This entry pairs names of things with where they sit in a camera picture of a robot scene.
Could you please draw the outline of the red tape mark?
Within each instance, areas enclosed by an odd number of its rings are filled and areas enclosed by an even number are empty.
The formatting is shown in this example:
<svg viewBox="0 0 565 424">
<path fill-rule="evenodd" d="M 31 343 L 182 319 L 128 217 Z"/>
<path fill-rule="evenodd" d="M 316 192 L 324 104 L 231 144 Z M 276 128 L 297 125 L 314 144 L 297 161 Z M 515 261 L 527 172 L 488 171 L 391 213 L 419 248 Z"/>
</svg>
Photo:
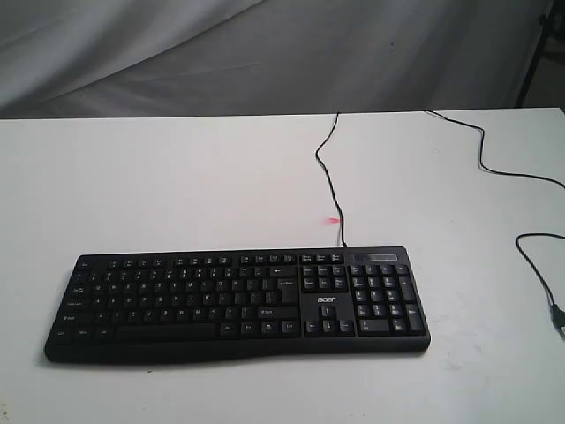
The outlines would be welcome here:
<svg viewBox="0 0 565 424">
<path fill-rule="evenodd" d="M 341 222 L 340 218 L 337 217 L 328 217 L 325 219 L 324 223 L 327 225 L 337 225 Z"/>
</svg>

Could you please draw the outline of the black acer keyboard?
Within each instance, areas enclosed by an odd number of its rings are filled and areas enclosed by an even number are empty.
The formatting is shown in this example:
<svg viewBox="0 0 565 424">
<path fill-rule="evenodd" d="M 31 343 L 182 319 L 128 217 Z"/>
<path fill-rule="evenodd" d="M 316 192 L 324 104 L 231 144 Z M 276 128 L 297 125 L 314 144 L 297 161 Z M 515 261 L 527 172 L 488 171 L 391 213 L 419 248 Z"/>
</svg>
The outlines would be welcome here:
<svg viewBox="0 0 565 424">
<path fill-rule="evenodd" d="M 173 364 L 422 352 L 430 342 L 401 246 L 221 250 L 80 256 L 44 353 Z"/>
</svg>

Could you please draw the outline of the grey backdrop cloth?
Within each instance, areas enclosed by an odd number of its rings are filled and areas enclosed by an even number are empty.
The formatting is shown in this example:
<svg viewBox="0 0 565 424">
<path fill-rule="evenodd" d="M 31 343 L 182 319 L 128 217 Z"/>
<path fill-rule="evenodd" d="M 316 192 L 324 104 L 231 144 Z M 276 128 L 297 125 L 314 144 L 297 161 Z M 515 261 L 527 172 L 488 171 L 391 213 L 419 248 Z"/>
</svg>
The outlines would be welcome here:
<svg viewBox="0 0 565 424">
<path fill-rule="evenodd" d="M 4 1 L 1 114 L 507 108 L 549 1 Z"/>
</svg>

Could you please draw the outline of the black tripod stand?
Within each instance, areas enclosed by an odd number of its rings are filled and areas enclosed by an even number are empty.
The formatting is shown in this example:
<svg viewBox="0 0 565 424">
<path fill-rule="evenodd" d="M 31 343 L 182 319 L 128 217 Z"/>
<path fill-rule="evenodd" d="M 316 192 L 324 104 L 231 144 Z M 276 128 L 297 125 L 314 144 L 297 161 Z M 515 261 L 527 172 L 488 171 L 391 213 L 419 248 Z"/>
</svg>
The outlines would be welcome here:
<svg viewBox="0 0 565 424">
<path fill-rule="evenodd" d="M 549 11 L 539 17 L 538 23 L 540 37 L 515 107 L 564 110 L 564 2 L 552 1 Z"/>
</svg>

